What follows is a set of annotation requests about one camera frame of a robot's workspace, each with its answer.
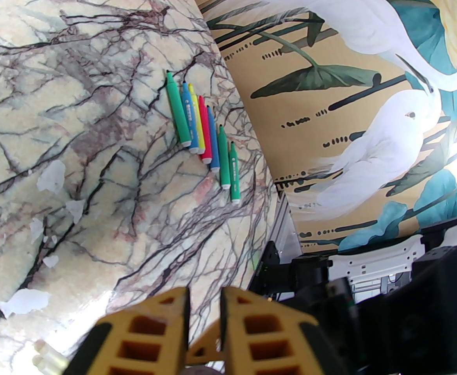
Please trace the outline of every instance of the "white egret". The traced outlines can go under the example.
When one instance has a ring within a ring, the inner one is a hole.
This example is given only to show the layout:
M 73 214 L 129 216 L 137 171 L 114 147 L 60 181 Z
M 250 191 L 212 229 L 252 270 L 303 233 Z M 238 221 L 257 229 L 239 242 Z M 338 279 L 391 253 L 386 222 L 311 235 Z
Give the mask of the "white egret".
M 411 72 L 429 87 L 431 83 L 444 91 L 457 90 L 457 72 L 452 75 L 441 73 L 419 54 L 397 12 L 386 0 L 219 0 L 205 17 L 208 20 L 217 18 L 249 5 L 255 8 L 245 16 L 263 14 L 263 18 L 304 7 L 338 31 L 351 50 L 379 55 Z
M 320 159 L 312 172 L 339 173 L 308 191 L 286 193 L 297 207 L 296 220 L 331 220 L 356 209 L 387 182 L 414 164 L 423 145 L 423 133 L 441 115 L 439 90 L 399 91 L 376 114 L 368 130 L 336 157 Z

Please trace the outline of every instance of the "green leaf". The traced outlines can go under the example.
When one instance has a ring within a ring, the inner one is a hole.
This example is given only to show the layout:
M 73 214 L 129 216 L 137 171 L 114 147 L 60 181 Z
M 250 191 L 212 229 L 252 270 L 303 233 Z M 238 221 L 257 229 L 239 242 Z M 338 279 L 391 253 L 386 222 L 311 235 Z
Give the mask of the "green leaf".
M 407 212 L 407 205 L 399 202 L 387 202 L 377 222 L 359 229 L 345 237 L 339 244 L 338 251 L 351 250 L 368 243 L 394 239 L 398 236 L 398 225 Z
M 312 47 L 316 42 L 317 36 L 321 33 L 324 20 L 314 12 L 309 12 L 309 20 L 314 21 L 307 25 L 307 45 Z
M 293 71 L 251 94 L 251 98 L 267 97 L 290 91 L 317 91 L 348 86 L 373 86 L 380 74 L 354 66 L 310 66 Z
M 414 203 L 413 210 L 418 211 L 449 193 L 448 198 L 416 215 L 421 228 L 457 217 L 456 179 L 449 170 L 440 170 L 425 184 L 420 198 Z
M 432 176 L 444 168 L 448 162 L 450 149 L 454 140 L 457 137 L 457 120 L 452 121 L 442 140 L 437 147 L 423 160 L 413 166 L 405 175 L 400 178 L 400 181 L 386 192 L 386 196 L 390 197 L 412 188 L 421 181 Z

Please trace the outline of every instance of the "yellow marker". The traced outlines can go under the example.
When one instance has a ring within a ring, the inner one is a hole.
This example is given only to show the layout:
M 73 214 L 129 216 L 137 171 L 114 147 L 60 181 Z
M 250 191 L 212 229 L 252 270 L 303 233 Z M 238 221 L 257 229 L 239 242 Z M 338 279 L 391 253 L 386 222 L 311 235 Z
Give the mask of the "yellow marker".
M 189 84 L 189 92 L 192 96 L 192 102 L 194 104 L 194 114 L 196 115 L 196 128 L 198 131 L 199 151 L 198 154 L 203 154 L 206 151 L 206 144 L 204 142 L 204 134 L 202 133 L 202 123 L 200 121 L 199 113 L 199 100 L 197 95 L 194 93 L 192 84 Z

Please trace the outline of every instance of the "blue marker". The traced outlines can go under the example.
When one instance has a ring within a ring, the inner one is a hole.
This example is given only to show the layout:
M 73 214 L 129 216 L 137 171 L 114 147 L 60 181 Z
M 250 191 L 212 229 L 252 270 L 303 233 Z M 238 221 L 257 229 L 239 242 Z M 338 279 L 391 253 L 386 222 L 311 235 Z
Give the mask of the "blue marker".
M 189 125 L 189 131 L 191 132 L 192 143 L 189 147 L 189 151 L 193 154 L 197 154 L 199 151 L 199 140 L 196 128 L 196 114 L 194 111 L 194 105 L 192 103 L 192 95 L 189 91 L 189 87 L 187 86 L 187 82 L 185 81 L 182 86 L 182 104 L 184 105 L 187 123 Z
M 209 164 L 209 168 L 213 172 L 220 171 L 220 155 L 218 154 L 218 139 L 216 137 L 216 125 L 214 124 L 214 115 L 211 107 L 207 106 L 207 119 L 209 121 L 209 139 L 211 140 L 211 154 L 213 159 Z

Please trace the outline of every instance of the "green marker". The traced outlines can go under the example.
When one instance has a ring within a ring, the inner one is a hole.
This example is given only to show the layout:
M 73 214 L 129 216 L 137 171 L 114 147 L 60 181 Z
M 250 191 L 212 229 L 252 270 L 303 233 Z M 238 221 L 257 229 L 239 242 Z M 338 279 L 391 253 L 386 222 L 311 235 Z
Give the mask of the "green marker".
M 166 71 L 166 78 L 166 90 L 168 91 L 168 97 L 170 98 L 171 112 L 173 113 L 173 119 L 177 126 L 180 143 L 183 147 L 189 147 L 192 143 L 192 139 L 189 126 L 187 125 L 187 119 L 185 118 L 180 91 L 178 90 L 178 86 L 170 71 Z
M 237 165 L 237 151 L 234 142 L 230 143 L 230 153 L 228 154 L 230 161 L 230 199 L 232 203 L 239 204 L 241 202 L 241 191 L 239 189 L 239 166 Z
M 220 184 L 222 189 L 227 190 L 230 189 L 229 149 L 222 125 L 218 132 L 218 152 L 220 154 Z

